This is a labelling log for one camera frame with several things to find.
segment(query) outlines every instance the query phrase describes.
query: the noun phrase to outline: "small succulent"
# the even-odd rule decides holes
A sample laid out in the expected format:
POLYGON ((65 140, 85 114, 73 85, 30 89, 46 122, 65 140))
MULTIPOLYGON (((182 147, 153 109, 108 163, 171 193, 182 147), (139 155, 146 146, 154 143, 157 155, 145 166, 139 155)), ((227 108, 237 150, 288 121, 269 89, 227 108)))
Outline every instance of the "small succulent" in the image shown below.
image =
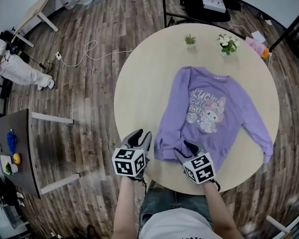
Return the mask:
POLYGON ((187 45, 195 44, 196 43, 196 37, 191 36, 190 34, 185 35, 184 41, 187 45))
POLYGON ((231 52, 236 52, 237 48, 239 47, 238 39, 235 38, 234 40, 231 36, 228 36, 227 34, 220 34, 217 40, 219 40, 219 44, 220 46, 222 46, 221 52, 226 52, 227 55, 230 55, 231 52))
POLYGON ((8 175, 12 175, 11 166, 10 166, 10 164, 9 164, 8 162, 5 163, 5 165, 4 165, 4 170, 5 170, 5 172, 6 172, 8 175))

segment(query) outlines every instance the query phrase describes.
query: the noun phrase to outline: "gray desk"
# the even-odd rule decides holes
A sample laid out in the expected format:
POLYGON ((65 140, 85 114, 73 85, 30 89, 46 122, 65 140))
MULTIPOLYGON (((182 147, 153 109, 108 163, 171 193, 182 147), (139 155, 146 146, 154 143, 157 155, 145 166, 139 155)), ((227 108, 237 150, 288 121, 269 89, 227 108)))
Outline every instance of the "gray desk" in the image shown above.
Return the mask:
POLYGON ((14 185, 40 198, 41 195, 49 191, 52 191, 56 188, 79 179, 80 175, 73 174, 65 179, 49 184, 43 188, 40 187, 35 167, 35 155, 31 128, 32 119, 48 120, 70 124, 73 124, 73 120, 33 113, 28 109, 0 118, 0 145, 2 148, 2 152, 0 153, 0 155, 10 155, 9 147, 6 140, 6 134, 10 132, 10 129, 13 129, 17 137, 15 151, 16 153, 20 153, 22 158, 22 163, 18 165, 17 173, 13 175, 7 175, 4 173, 4 175, 12 183, 14 183, 14 185))

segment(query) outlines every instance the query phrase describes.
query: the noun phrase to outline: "beige tabletop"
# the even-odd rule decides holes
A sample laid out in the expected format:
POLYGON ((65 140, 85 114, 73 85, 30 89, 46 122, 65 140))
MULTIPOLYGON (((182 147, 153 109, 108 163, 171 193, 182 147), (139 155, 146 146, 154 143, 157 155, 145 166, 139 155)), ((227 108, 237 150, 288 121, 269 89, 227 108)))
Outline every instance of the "beige tabletop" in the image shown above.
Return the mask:
MULTIPOLYGON (((231 75, 252 98, 273 140, 279 124, 279 101, 274 80, 259 55, 240 40, 236 54, 220 55, 219 34, 234 34, 205 24, 165 28, 144 40, 126 60, 115 89, 114 112, 120 138, 143 128, 157 134, 176 72, 183 66, 205 66, 217 75, 231 75), (187 50, 186 34, 197 37, 187 50)), ((153 158, 153 141, 146 175, 159 184, 186 194, 202 195, 201 186, 186 177, 181 165, 153 158)), ((221 191, 236 187, 263 164, 264 155, 243 128, 217 173, 221 191)))
POLYGON ((24 16, 21 24, 16 28, 14 35, 18 34, 18 32, 34 17, 36 17, 45 7, 45 5, 48 3, 49 0, 38 0, 35 4, 33 4, 28 11, 26 12, 26 15, 24 16))

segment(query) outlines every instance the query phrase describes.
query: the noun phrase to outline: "white pants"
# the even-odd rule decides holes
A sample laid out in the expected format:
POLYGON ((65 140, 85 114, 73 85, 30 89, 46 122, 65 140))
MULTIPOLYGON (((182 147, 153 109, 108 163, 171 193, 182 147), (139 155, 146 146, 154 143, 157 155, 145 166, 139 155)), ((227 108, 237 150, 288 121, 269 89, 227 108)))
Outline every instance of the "white pants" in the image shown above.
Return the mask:
POLYGON ((44 88, 52 79, 50 75, 35 70, 16 55, 0 64, 0 75, 20 85, 36 84, 44 88))

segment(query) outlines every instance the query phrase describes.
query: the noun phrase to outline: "power adapter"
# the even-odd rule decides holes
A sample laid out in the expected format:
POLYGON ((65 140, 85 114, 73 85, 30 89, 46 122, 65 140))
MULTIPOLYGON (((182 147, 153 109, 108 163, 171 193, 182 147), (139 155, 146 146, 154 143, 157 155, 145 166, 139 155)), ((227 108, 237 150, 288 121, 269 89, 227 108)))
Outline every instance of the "power adapter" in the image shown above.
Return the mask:
POLYGON ((61 56, 60 52, 57 52, 55 54, 55 57, 56 57, 57 60, 61 60, 62 59, 62 56, 61 56))
POLYGON ((46 68, 44 67, 44 65, 42 65, 41 63, 39 64, 39 66, 40 66, 42 69, 46 70, 46 68))

